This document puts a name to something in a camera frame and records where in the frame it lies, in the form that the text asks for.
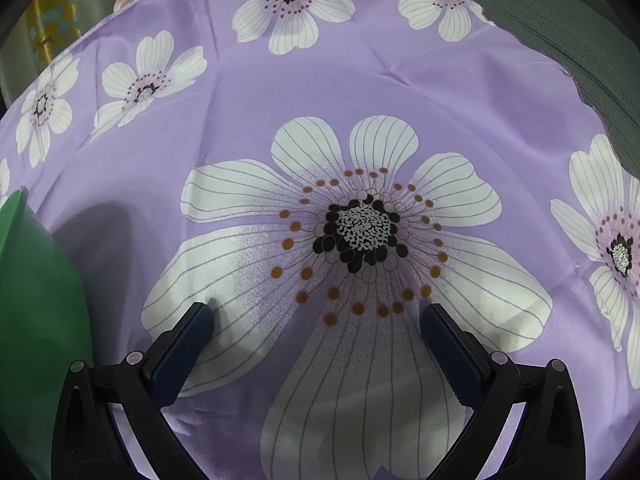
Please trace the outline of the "yellow patterned curtain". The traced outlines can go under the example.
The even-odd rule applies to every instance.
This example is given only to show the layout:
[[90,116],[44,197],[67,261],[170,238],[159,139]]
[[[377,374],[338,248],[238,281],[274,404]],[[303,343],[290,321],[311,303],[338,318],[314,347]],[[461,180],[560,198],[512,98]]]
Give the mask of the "yellow patterned curtain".
[[32,52],[44,64],[81,36],[76,0],[32,0],[26,24]]

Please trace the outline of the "green plastic bowl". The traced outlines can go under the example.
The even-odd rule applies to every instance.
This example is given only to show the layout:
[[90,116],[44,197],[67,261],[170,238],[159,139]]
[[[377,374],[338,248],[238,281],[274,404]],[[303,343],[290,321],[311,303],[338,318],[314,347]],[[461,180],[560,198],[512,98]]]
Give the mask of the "green plastic bowl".
[[1,207],[1,429],[27,471],[49,479],[65,376],[93,348],[80,276],[27,200],[19,188]]

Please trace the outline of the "purple floral tablecloth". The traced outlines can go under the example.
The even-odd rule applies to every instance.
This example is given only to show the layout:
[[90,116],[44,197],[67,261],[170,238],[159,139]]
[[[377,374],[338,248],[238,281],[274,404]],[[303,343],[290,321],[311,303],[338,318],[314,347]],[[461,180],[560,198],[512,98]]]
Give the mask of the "purple floral tablecloth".
[[111,15],[1,122],[76,268],[91,367],[192,304],[162,414],[204,479],[425,479],[472,412],[420,333],[563,361],[586,479],[639,420],[639,181],[570,72],[473,0],[198,0]]

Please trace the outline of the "grey sofa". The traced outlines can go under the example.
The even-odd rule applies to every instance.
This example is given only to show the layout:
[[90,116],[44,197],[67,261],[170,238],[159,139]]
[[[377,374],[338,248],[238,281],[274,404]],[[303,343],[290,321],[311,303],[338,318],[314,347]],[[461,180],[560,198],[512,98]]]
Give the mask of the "grey sofa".
[[586,0],[474,1],[526,46],[568,69],[602,117],[624,168],[638,176],[639,49],[614,18]]

